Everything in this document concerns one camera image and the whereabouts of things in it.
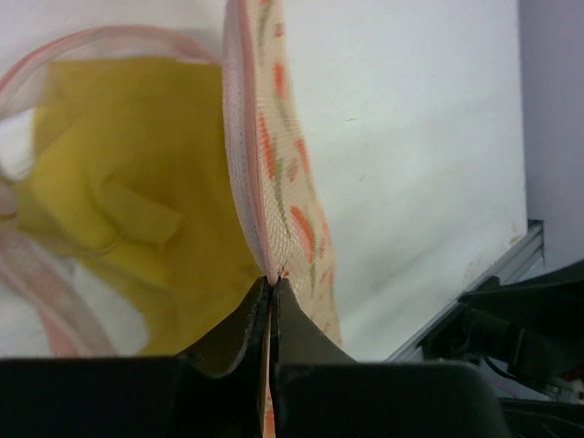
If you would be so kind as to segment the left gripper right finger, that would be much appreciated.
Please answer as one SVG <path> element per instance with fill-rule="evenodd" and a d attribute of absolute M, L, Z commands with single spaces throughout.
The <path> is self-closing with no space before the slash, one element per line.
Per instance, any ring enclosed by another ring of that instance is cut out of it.
<path fill-rule="evenodd" d="M 271 305 L 270 390 L 278 437 L 508 437 L 499 402 L 461 362 L 357 362 L 279 280 Z"/>

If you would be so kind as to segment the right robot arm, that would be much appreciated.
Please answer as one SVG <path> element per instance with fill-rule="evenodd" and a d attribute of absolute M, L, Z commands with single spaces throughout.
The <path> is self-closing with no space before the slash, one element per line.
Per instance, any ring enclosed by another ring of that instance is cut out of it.
<path fill-rule="evenodd" d="M 427 360 L 485 365 L 543 395 L 500 398 L 512 436 L 582 436 L 582 262 L 510 285 L 489 277 L 462 294 L 419 345 Z"/>

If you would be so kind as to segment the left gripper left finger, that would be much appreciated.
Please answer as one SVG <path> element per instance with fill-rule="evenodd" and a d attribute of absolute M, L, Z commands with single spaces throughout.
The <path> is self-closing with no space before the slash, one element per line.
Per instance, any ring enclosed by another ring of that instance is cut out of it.
<path fill-rule="evenodd" d="M 269 285 L 172 356 L 7 359 L 4 437 L 259 437 Z"/>

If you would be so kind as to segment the yellow bra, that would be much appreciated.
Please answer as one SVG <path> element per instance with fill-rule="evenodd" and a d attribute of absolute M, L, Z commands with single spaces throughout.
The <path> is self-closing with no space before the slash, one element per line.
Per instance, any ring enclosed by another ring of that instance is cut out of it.
<path fill-rule="evenodd" d="M 239 306 L 260 271 L 232 196 L 218 66 L 54 62 L 34 139 L 20 227 L 138 309 L 144 354 L 185 349 Z"/>

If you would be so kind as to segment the floral mesh laundry bag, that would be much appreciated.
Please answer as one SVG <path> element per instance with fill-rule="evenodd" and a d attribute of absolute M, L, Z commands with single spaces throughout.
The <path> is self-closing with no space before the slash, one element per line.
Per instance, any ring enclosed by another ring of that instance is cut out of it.
<path fill-rule="evenodd" d="M 221 69 L 224 146 L 232 196 L 260 271 L 256 279 L 263 277 L 269 285 L 266 386 L 259 437 L 278 437 L 270 390 L 270 346 L 272 296 L 279 280 L 290 282 L 303 312 L 339 347 L 335 257 L 297 120 L 287 68 L 283 5 L 279 1 L 228 2 L 220 57 L 194 37 L 168 28 L 104 26 L 61 37 L 22 58 L 2 77 L 1 121 L 25 110 L 36 111 L 47 86 L 48 66 L 54 62 L 137 57 Z M 133 355 L 30 359 L 172 356 L 185 349 L 166 355 L 146 355 L 141 350 Z"/>

